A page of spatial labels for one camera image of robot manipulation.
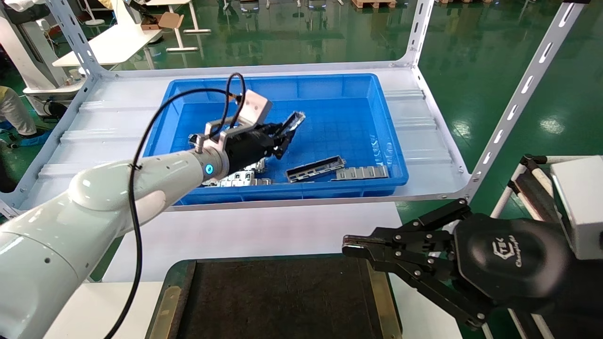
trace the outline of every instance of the blue crate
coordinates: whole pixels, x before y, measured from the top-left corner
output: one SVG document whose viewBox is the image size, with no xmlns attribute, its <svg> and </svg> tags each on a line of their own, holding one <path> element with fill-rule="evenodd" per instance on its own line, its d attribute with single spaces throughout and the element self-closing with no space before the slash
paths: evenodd
<svg viewBox="0 0 603 339">
<path fill-rule="evenodd" d="M 391 195 L 408 181 L 408 170 L 391 121 L 383 90 L 373 74 L 304 75 L 246 78 L 245 84 L 273 102 L 266 122 L 284 122 L 294 111 L 306 114 L 283 159 L 267 159 L 269 186 L 202 187 L 178 204 L 224 203 L 305 198 L 380 197 Z M 174 80 L 163 98 L 195 88 L 226 87 L 226 79 Z M 231 92 L 240 93 L 238 80 Z M 230 105 L 233 115 L 235 104 Z M 151 131 L 144 156 L 188 150 L 188 136 L 205 131 L 208 121 L 220 119 L 224 95 L 195 93 L 170 105 Z M 332 156 L 346 167 L 387 165 L 390 178 L 330 181 L 335 173 L 288 183 L 285 171 Z"/>
</svg>

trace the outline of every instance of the white robotic arm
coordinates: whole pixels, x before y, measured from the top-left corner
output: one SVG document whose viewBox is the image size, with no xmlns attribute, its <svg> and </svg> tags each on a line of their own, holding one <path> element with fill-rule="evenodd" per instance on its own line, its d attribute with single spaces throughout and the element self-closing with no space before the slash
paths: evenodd
<svg viewBox="0 0 603 339">
<path fill-rule="evenodd" d="M 294 112 L 284 124 L 263 124 L 271 107 L 248 90 L 240 114 L 208 122 L 205 134 L 192 138 L 194 149 L 138 162 L 133 191 L 139 223 L 206 180 L 264 157 L 280 159 L 303 114 Z M 236 126 L 208 137 L 233 119 Z M 123 160 L 80 172 L 67 191 L 0 227 L 0 339 L 42 338 L 113 240 L 133 228 L 131 170 Z"/>
<path fill-rule="evenodd" d="M 208 149 L 140 164 L 134 196 L 142 225 L 220 173 L 222 159 Z M 113 240 L 131 230 L 129 175 L 129 161 L 83 171 L 67 191 L 2 225 L 0 335 L 42 338 Z"/>
</svg>

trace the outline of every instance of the metal shelf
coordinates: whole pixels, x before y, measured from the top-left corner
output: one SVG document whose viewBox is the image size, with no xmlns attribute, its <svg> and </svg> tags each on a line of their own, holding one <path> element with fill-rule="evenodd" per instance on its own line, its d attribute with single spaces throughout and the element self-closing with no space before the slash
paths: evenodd
<svg viewBox="0 0 603 339">
<path fill-rule="evenodd" d="M 173 210 L 224 209 L 375 201 L 471 199 L 505 142 L 523 107 L 579 15 L 583 4 L 564 3 L 553 19 L 535 56 L 505 109 L 473 174 L 429 90 L 418 61 L 427 32 L 433 0 L 418 0 L 406 54 L 395 62 L 323 63 L 306 65 L 243 66 L 231 68 L 169 69 L 110 72 L 95 60 L 68 5 L 52 0 L 58 18 L 76 54 L 89 72 L 84 88 L 47 144 L 34 160 L 17 190 L 2 194 L 4 209 L 27 210 L 68 188 L 79 170 L 132 157 L 151 114 L 158 108 L 170 81 L 180 78 L 227 77 L 233 71 L 246 76 L 372 73 L 379 77 L 402 146 L 410 179 L 392 196 L 316 200 L 252 201 L 229 204 L 178 206 Z"/>
</svg>

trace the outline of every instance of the green epoxy floor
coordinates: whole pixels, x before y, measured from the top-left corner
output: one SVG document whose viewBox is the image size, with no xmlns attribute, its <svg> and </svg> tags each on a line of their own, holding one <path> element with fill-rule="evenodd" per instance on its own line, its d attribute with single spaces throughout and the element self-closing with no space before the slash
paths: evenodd
<svg viewBox="0 0 603 339">
<path fill-rule="evenodd" d="M 357 10 L 349 0 L 344 0 L 343 6 L 328 0 L 323 12 L 310 11 L 308 0 L 302 1 L 300 9 L 294 1 L 271 2 L 269 10 L 264 1 L 258 13 L 243 14 L 238 2 L 225 13 L 220 2 L 195 0 L 199 26 L 211 28 L 212 34 L 183 34 L 183 41 L 185 46 L 200 46 L 202 51 L 166 53 L 166 47 L 177 46 L 174 33 L 166 30 L 165 41 L 151 47 L 154 66 L 394 60 L 406 49 L 414 14 L 412 0 L 399 0 L 397 8 L 378 11 Z M 406 1 L 411 2 L 410 8 L 402 4 Z M 524 7 L 522 0 L 500 0 L 489 5 L 435 5 L 419 68 L 469 168 L 480 157 L 560 3 L 538 0 Z M 188 8 L 181 7 L 178 12 L 185 15 L 182 28 L 191 28 Z M 96 29 L 87 33 L 92 36 Z M 61 44 L 58 54 L 68 51 L 69 47 Z M 578 18 L 486 176 L 471 203 L 474 211 L 491 211 L 524 153 L 603 153 L 601 55 L 603 2 L 593 1 Z M 148 69 L 148 64 L 140 51 L 115 69 Z M 23 88 L 19 81 L 1 83 Z M 418 201 L 399 203 L 398 208 L 401 219 L 410 220 L 441 204 L 443 201 Z M 524 213 L 518 201 L 511 201 L 503 213 L 503 217 L 521 216 Z M 99 266 L 95 277 L 102 275 L 109 260 Z M 490 326 L 495 334 L 517 337 L 509 330 L 512 323 L 504 312 Z"/>
</svg>

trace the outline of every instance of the wooden pallet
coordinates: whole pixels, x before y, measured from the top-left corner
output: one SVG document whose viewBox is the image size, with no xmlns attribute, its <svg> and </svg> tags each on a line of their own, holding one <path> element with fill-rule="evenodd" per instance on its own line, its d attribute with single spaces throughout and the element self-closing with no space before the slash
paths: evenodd
<svg viewBox="0 0 603 339">
<path fill-rule="evenodd" d="M 447 4 L 449 2 L 453 2 L 454 0 L 439 0 L 442 4 Z M 473 2 L 473 0 L 462 0 L 462 2 L 468 4 L 469 2 Z M 492 0 L 482 0 L 482 2 L 492 2 Z"/>
<path fill-rule="evenodd" d="M 396 6 L 396 0 L 352 0 L 358 8 L 362 8 L 364 4 L 370 4 L 373 8 L 379 8 L 379 4 L 386 4 L 389 8 Z"/>
</svg>

